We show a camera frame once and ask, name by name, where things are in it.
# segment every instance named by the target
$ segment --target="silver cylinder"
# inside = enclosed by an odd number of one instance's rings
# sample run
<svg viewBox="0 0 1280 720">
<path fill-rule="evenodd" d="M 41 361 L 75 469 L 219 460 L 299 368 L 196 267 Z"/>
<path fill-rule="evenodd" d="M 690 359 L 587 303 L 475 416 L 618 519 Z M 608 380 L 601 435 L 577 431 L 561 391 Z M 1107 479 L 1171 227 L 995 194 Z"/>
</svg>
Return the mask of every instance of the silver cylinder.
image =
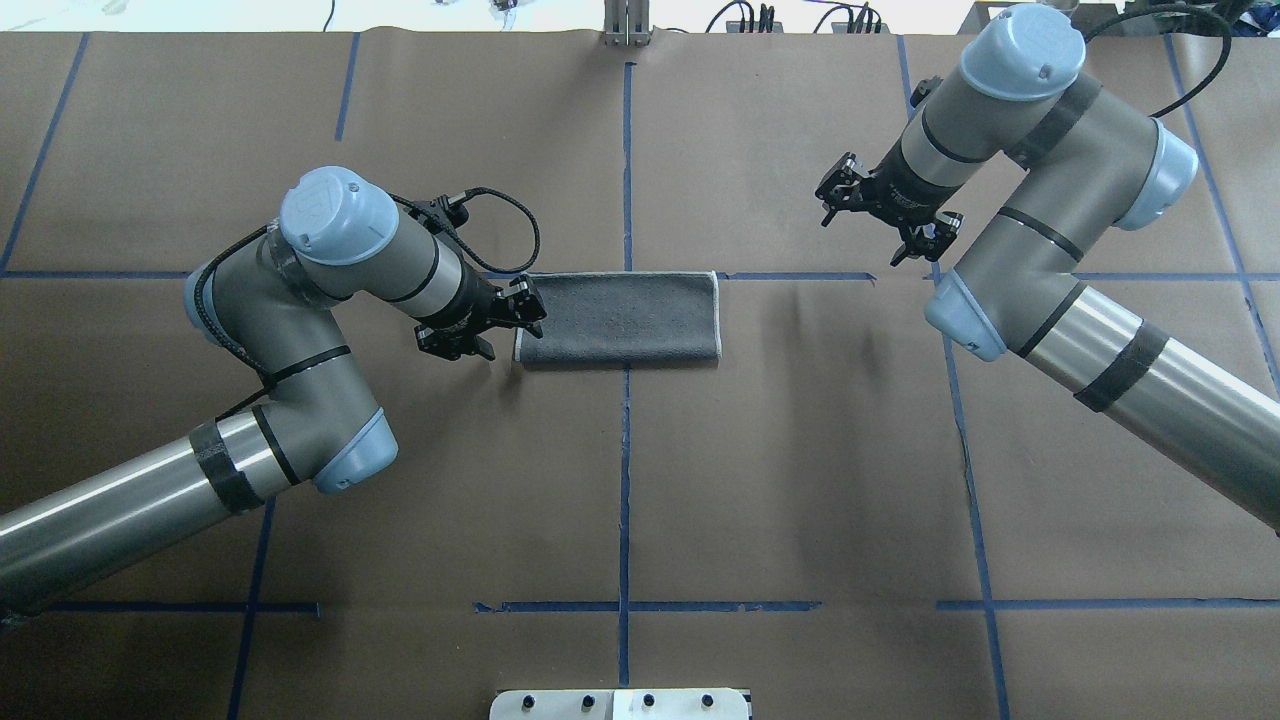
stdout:
<svg viewBox="0 0 1280 720">
<path fill-rule="evenodd" d="M 1140 327 L 1085 290 L 1027 359 L 1076 397 L 1108 370 L 1128 378 L 1100 411 L 1280 530 L 1280 404 L 1172 338 L 1148 365 L 1132 350 Z"/>
<path fill-rule="evenodd" d="M 219 430 L 255 495 L 289 487 L 251 413 Z M 0 614 L 49 603 L 230 516 L 188 438 L 0 516 Z"/>
</svg>

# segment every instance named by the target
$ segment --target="metal bracket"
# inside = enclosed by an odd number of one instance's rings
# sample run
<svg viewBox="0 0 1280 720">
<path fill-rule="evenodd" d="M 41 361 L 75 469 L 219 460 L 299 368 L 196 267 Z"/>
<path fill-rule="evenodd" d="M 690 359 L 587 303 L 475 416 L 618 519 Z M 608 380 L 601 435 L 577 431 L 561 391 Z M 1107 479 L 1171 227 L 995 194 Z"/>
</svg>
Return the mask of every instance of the metal bracket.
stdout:
<svg viewBox="0 0 1280 720">
<path fill-rule="evenodd" d="M 604 0 L 604 44 L 644 47 L 653 40 L 649 0 Z"/>
<path fill-rule="evenodd" d="M 751 720 L 751 694 L 730 688 L 507 691 L 489 720 Z"/>
</svg>

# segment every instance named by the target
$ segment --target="blue tape line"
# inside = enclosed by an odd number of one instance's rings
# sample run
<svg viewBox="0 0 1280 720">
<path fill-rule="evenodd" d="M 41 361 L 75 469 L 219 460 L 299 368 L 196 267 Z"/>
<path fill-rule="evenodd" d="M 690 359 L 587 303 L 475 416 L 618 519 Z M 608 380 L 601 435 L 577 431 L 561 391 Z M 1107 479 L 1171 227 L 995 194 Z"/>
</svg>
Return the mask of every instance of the blue tape line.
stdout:
<svg viewBox="0 0 1280 720">
<path fill-rule="evenodd" d="M 722 273 L 716 277 L 722 281 L 870 281 L 876 282 L 876 275 L 870 273 Z"/>
<path fill-rule="evenodd" d="M 83 600 L 58 602 L 45 612 L 227 612 L 248 610 L 247 602 L 147 602 L 132 600 Z M 268 602 L 259 605 L 259 612 L 297 614 L 320 616 L 319 602 Z"/>
<path fill-rule="evenodd" d="M 1169 68 L 1174 73 L 1174 90 L 1179 95 L 1184 95 L 1187 91 L 1183 87 L 1183 73 L 1178 67 L 1178 53 L 1174 51 L 1174 41 L 1169 35 L 1165 36 L 1165 53 L 1169 55 Z M 1204 170 L 1204 182 L 1208 183 L 1208 193 L 1213 199 L 1213 211 L 1217 213 L 1217 222 L 1222 225 L 1222 234 L 1226 236 L 1226 247 L 1231 252 L 1231 263 L 1235 265 L 1235 273 L 1240 278 L 1240 288 L 1244 291 L 1244 301 L 1249 306 L 1249 315 L 1253 318 L 1253 331 L 1258 336 L 1258 342 L 1262 343 L 1262 356 L 1267 363 L 1267 372 L 1271 373 L 1271 384 L 1275 386 L 1276 391 L 1280 392 L 1280 368 L 1276 368 L 1275 351 L 1271 346 L 1271 338 L 1267 337 L 1267 328 L 1262 324 L 1262 316 L 1258 314 L 1258 304 L 1253 299 L 1253 287 L 1249 286 L 1249 281 L 1245 279 L 1244 273 L 1244 260 L 1240 258 L 1240 247 L 1235 242 L 1235 233 L 1231 231 L 1231 222 L 1226 218 L 1226 208 L 1222 205 L 1222 196 L 1217 190 L 1217 181 L 1213 179 L 1213 168 L 1210 167 L 1208 156 L 1204 154 L 1204 145 L 1201 142 L 1199 128 L 1196 127 L 1196 114 L 1192 113 L 1190 102 L 1183 105 L 1183 114 L 1187 117 L 1187 127 L 1192 133 L 1192 143 L 1196 146 L 1196 155 L 1199 156 L 1201 168 Z"/>
<path fill-rule="evenodd" d="M 1120 597 L 1080 600 L 997 600 L 991 603 L 1000 611 L 1021 610 L 1280 610 L 1280 600 L 1247 597 Z M 941 612 L 975 612 L 986 603 L 977 600 L 938 601 Z"/>
<path fill-rule="evenodd" d="M 493 607 L 483 602 L 472 603 L 477 615 L 499 615 L 520 612 L 617 612 L 620 605 L 613 601 L 536 601 L 503 602 Z M 742 601 L 641 601 L 627 603 L 630 612 L 809 612 L 822 607 L 817 600 L 742 600 Z"/>
<path fill-rule="evenodd" d="M 67 82 L 63 83 L 63 94 L 58 96 L 58 105 L 54 106 L 54 117 L 49 119 L 49 129 L 45 131 L 45 141 L 40 143 L 40 151 L 36 152 L 36 164 L 31 168 L 31 177 L 27 178 L 27 188 L 22 192 L 22 200 L 18 202 L 18 214 L 13 218 L 13 227 L 9 229 L 9 240 L 4 245 L 4 252 L 0 252 L 0 273 L 9 266 L 9 258 L 13 256 L 13 249 L 18 243 L 18 233 L 22 232 L 22 222 L 27 218 L 27 208 L 31 205 L 31 196 L 36 193 L 36 182 L 40 181 L 40 170 L 45 167 L 45 158 L 49 156 L 49 147 L 54 143 L 54 133 L 58 132 L 58 123 L 63 119 L 63 110 L 67 109 L 67 97 L 72 94 L 72 86 L 76 85 L 76 74 L 79 73 L 81 60 L 84 59 L 84 50 L 88 47 L 88 33 L 81 33 L 81 44 L 76 49 L 76 59 L 72 60 L 72 68 L 67 72 Z"/>
<path fill-rule="evenodd" d="M 0 277 L 22 281 L 180 281 L 180 270 L 5 270 Z"/>
<path fill-rule="evenodd" d="M 622 68 L 622 269 L 631 272 L 631 74 L 635 63 Z"/>
<path fill-rule="evenodd" d="M 822 602 L 812 600 L 788 601 L 727 601 L 727 602 L 698 602 L 698 601 L 668 601 L 668 602 L 632 602 L 634 612 L 809 612 L 822 607 Z"/>
<path fill-rule="evenodd" d="M 1238 282 L 1235 273 L 1071 273 L 1082 281 Z"/>
<path fill-rule="evenodd" d="M 942 281 L 938 264 L 932 263 L 934 287 Z M 969 525 L 973 532 L 973 553 L 978 560 L 978 583 L 982 587 L 982 610 L 987 623 L 987 647 L 991 652 L 991 671 L 996 680 L 996 706 L 1000 719 L 1009 720 L 1009 691 L 1005 687 L 1005 660 L 1000 652 L 1000 629 L 996 625 L 996 607 L 991 593 L 991 571 L 987 566 L 987 543 L 982 533 L 982 512 L 978 509 L 978 484 L 973 478 L 973 456 L 969 450 L 969 429 L 964 416 L 964 401 L 960 397 L 960 374 L 956 372 L 956 357 L 951 348 L 951 338 L 942 336 L 942 354 L 947 361 L 947 383 L 951 386 L 951 411 L 955 415 L 956 429 L 960 432 L 960 450 L 964 455 L 964 482 L 969 493 Z"/>
<path fill-rule="evenodd" d="M 351 33 L 351 55 L 347 56 L 347 82 L 342 86 L 342 106 L 338 109 L 338 127 L 333 131 L 335 142 L 342 142 L 347 129 L 347 105 L 351 102 L 351 86 L 356 79 L 356 55 L 360 51 L 360 33 Z"/>
<path fill-rule="evenodd" d="M 588 602 L 503 602 L 498 607 L 483 602 L 472 603 L 477 615 L 497 615 L 503 612 L 617 612 L 618 603 L 612 600 Z"/>
<path fill-rule="evenodd" d="M 244 693 L 244 674 L 248 671 L 248 651 L 253 643 L 253 620 L 259 612 L 257 598 L 262 589 L 262 570 L 266 566 L 266 544 L 271 538 L 271 519 L 275 516 L 275 498 L 266 501 L 262 512 L 262 529 L 257 534 L 257 555 L 253 557 L 253 579 L 248 585 L 248 603 L 244 609 L 244 626 L 241 629 L 241 647 L 236 657 L 236 680 L 232 683 L 232 698 L 227 707 L 227 720 L 239 716 L 241 696 Z"/>
<path fill-rule="evenodd" d="M 618 521 L 618 687 L 631 683 L 631 364 L 622 366 L 622 491 Z"/>
</svg>

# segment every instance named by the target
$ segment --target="light blue end cap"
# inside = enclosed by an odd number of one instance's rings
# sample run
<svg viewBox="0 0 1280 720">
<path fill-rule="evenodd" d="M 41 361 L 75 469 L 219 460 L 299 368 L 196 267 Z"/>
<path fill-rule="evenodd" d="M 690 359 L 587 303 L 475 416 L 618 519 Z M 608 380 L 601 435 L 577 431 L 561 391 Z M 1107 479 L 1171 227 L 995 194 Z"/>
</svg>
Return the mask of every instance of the light blue end cap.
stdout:
<svg viewBox="0 0 1280 720">
<path fill-rule="evenodd" d="M 387 415 L 379 407 L 347 447 L 316 473 L 316 489 L 323 493 L 342 492 L 390 465 L 397 452 L 399 445 L 387 423 Z"/>
<path fill-rule="evenodd" d="M 1153 122 L 1160 128 L 1156 155 L 1151 160 L 1147 182 L 1138 192 L 1138 199 L 1133 201 L 1133 208 L 1115 223 L 1120 229 L 1135 231 L 1156 222 L 1187 192 L 1199 170 L 1199 158 L 1196 151 L 1183 142 L 1183 138 L 1169 132 L 1164 123 Z"/>
<path fill-rule="evenodd" d="M 960 74 L 997 100 L 1029 102 L 1062 92 L 1084 67 L 1084 36 L 1047 5 L 1000 13 L 960 54 Z"/>
<path fill-rule="evenodd" d="M 399 227 L 396 202 L 347 168 L 302 176 L 280 204 L 280 233 L 293 250 L 321 265 L 353 265 L 390 242 Z"/>
<path fill-rule="evenodd" d="M 996 325 L 991 324 L 991 318 L 955 270 L 942 275 L 933 297 L 924 305 L 924 319 L 987 363 L 1009 350 Z"/>
<path fill-rule="evenodd" d="M 204 265 L 196 268 L 193 273 L 187 275 L 187 282 L 182 286 L 182 304 L 187 307 L 187 319 L 191 320 L 191 324 L 196 325 L 197 331 L 205 333 L 205 340 L 218 345 L 218 338 L 214 337 L 214 333 L 209 332 L 205 323 L 200 322 L 200 315 L 196 314 L 196 281 L 200 278 L 200 273 L 204 273 L 207 266 L 209 263 L 205 263 Z M 223 328 L 223 324 L 218 320 L 218 313 L 214 311 L 214 275 L 209 275 L 209 281 L 205 282 L 205 292 L 201 295 L 205 296 L 205 311 L 209 313 L 209 319 L 212 320 L 219 329 L 227 332 L 227 329 Z"/>
</svg>

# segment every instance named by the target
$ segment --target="black tape band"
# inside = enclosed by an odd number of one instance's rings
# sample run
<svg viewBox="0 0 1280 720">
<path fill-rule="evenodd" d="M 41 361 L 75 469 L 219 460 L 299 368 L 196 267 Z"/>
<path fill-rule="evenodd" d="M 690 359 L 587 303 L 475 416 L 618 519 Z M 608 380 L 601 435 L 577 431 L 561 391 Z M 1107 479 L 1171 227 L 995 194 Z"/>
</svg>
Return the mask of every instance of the black tape band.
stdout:
<svg viewBox="0 0 1280 720">
<path fill-rule="evenodd" d="M 979 163 L 986 163 L 986 160 L 983 160 L 982 158 L 966 158 L 964 155 L 959 155 L 956 152 L 952 152 L 951 150 L 947 150 L 942 145 L 942 142 L 940 142 L 938 138 L 933 135 L 933 131 L 929 129 L 929 110 L 928 110 L 928 108 L 925 108 L 924 110 L 922 110 L 922 114 L 920 114 L 920 129 L 924 131 L 924 138 L 929 141 L 929 145 L 932 145 L 934 150 L 937 150 L 942 155 L 945 155 L 945 156 L 955 160 L 956 163 L 968 163 L 970 165 L 977 165 Z"/>
<path fill-rule="evenodd" d="M 271 448 L 271 455 L 275 456 L 275 462 L 284 473 L 284 479 L 289 480 L 291 486 L 302 483 L 298 474 L 293 471 L 293 464 L 284 456 L 284 450 L 280 448 L 279 441 L 275 439 L 275 433 L 271 432 L 271 424 L 266 421 L 266 413 L 262 411 L 261 405 L 253 406 L 253 419 L 257 420 L 257 429 L 262 430 L 262 437 L 266 438 L 266 446 Z"/>
<path fill-rule="evenodd" d="M 339 345 L 338 347 L 334 347 L 332 350 L 325 350 L 319 355 L 312 355 L 306 360 L 300 360 L 289 365 L 288 368 L 284 368 L 283 370 L 276 370 L 275 373 L 271 373 L 271 377 L 268 378 L 268 380 L 273 386 L 280 384 L 280 382 L 283 382 L 285 378 L 292 378 L 293 375 L 297 375 L 303 370 L 310 370 L 311 368 L 315 368 L 321 363 L 328 363 L 329 360 L 333 360 L 334 357 L 342 357 L 343 355 L 351 355 L 351 347 L 346 345 Z"/>
<path fill-rule="evenodd" d="M 1028 215 L 1027 213 L 1023 213 L 1021 210 L 1018 210 L 1015 208 L 1010 208 L 1010 206 L 1005 205 L 996 214 L 997 215 L 1004 215 L 1004 217 L 1009 218 L 1010 220 L 1014 220 L 1016 223 L 1021 223 L 1021 224 L 1032 228 L 1033 231 L 1041 233 L 1042 236 L 1044 236 L 1044 240 L 1047 240 L 1047 241 L 1052 242 L 1053 245 L 1061 247 L 1062 251 L 1066 252 L 1068 255 L 1070 255 L 1071 259 L 1075 260 L 1076 263 L 1079 263 L 1080 260 L 1084 259 L 1084 251 L 1080 250 L 1074 242 L 1071 242 L 1070 240 L 1068 240 L 1068 237 L 1065 234 L 1062 234 L 1062 233 L 1057 232 L 1056 229 L 1046 225 L 1044 223 L 1037 220 L 1036 218 Z"/>
<path fill-rule="evenodd" d="M 187 438 L 191 441 L 191 450 L 196 452 L 196 462 L 205 471 L 205 478 L 218 493 L 218 500 L 232 515 L 247 512 L 262 506 L 262 498 L 253 492 L 244 473 L 236 469 L 232 456 L 227 452 L 227 443 L 223 434 L 218 432 L 215 423 L 205 423 Z"/>
<path fill-rule="evenodd" d="M 1066 133 L 1071 132 L 1075 123 L 1080 122 L 1080 117 L 1101 94 L 1102 83 L 1082 74 L 1062 91 L 1057 102 L 1032 128 L 1032 132 L 1018 141 L 1018 145 L 1006 150 L 1005 155 L 1009 155 L 1009 159 L 1018 163 L 1024 170 L 1030 169 L 1057 147 L 1057 143 L 1066 137 Z"/>
<path fill-rule="evenodd" d="M 1129 345 L 1124 346 L 1120 355 L 1116 355 L 1111 365 L 1107 365 L 1107 369 L 1102 370 L 1101 375 L 1094 378 L 1084 389 L 1075 393 L 1074 397 L 1094 413 L 1102 413 L 1107 407 L 1111 407 L 1116 400 L 1120 400 L 1124 393 L 1129 392 L 1129 388 L 1134 383 L 1147 374 L 1147 370 L 1151 369 L 1152 363 L 1165 350 L 1165 343 L 1167 342 L 1169 336 L 1164 331 L 1143 320 L 1138 325 L 1138 332 L 1134 333 L 1133 340 L 1129 341 Z"/>
<path fill-rule="evenodd" d="M 406 300 L 412 300 L 417 297 L 417 293 L 426 290 L 426 286 L 431 284 L 431 278 L 435 277 L 435 269 L 440 266 L 440 246 L 435 246 L 435 259 L 431 260 L 431 269 L 426 272 L 426 277 L 422 278 L 422 283 L 415 287 L 408 295 L 402 295 L 394 300 L 388 300 L 387 302 L 404 302 Z"/>
<path fill-rule="evenodd" d="M 1039 341 L 1044 340 L 1044 336 L 1048 334 L 1048 331 L 1053 329 L 1053 325 L 1056 325 L 1057 322 L 1062 319 L 1062 315 L 1066 315 L 1066 311 L 1071 309 L 1071 305 L 1075 305 L 1075 301 L 1080 297 L 1082 292 L 1084 292 L 1084 283 L 1083 282 L 1075 283 L 1075 287 L 1071 288 L 1071 292 L 1066 293 L 1066 297 L 1064 297 L 1062 301 L 1057 304 L 1057 307 L 1055 307 L 1053 311 L 1050 314 L 1050 316 L 1044 320 L 1044 323 L 1036 329 L 1036 333 L 1032 334 L 1030 340 L 1028 340 L 1025 345 L 1018 348 L 1019 357 L 1027 357 L 1028 355 L 1032 354 L 1032 350 L 1036 350 L 1036 346 L 1039 345 Z"/>
</svg>

